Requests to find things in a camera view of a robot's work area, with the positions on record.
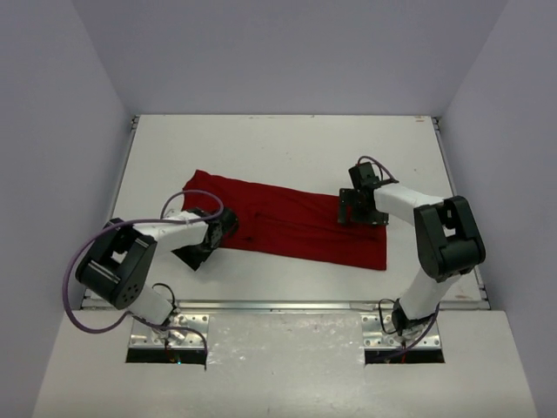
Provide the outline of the red t shirt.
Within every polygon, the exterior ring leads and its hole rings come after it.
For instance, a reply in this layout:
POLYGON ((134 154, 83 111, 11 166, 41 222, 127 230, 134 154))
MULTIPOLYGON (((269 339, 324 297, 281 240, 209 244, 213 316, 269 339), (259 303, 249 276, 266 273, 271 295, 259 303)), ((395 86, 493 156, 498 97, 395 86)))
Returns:
POLYGON ((377 271, 387 268, 384 226, 338 222, 338 198, 275 185, 194 172, 183 208, 218 210, 215 198, 238 218, 223 247, 329 262, 377 271))

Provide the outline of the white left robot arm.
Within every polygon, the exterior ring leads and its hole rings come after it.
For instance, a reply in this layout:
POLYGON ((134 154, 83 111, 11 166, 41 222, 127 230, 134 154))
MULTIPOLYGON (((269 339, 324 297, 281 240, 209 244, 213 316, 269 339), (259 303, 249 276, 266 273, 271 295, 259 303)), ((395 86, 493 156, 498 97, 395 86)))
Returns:
POLYGON ((215 214, 193 208, 146 223, 113 219, 80 261, 76 279, 116 309, 163 326, 174 306, 146 284, 153 260, 173 253, 196 271, 238 226, 229 208, 215 214))

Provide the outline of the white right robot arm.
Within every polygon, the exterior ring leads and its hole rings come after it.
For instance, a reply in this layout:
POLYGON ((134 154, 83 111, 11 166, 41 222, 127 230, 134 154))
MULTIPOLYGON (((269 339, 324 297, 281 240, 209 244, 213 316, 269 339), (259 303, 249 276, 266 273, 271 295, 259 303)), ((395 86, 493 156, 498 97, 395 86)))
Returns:
POLYGON ((393 216, 414 229, 420 268, 391 314, 393 331, 403 336, 430 320, 450 287, 484 262, 480 231, 462 196, 414 191, 373 158, 359 160, 348 173, 352 187, 339 190, 340 224, 387 226, 393 216))

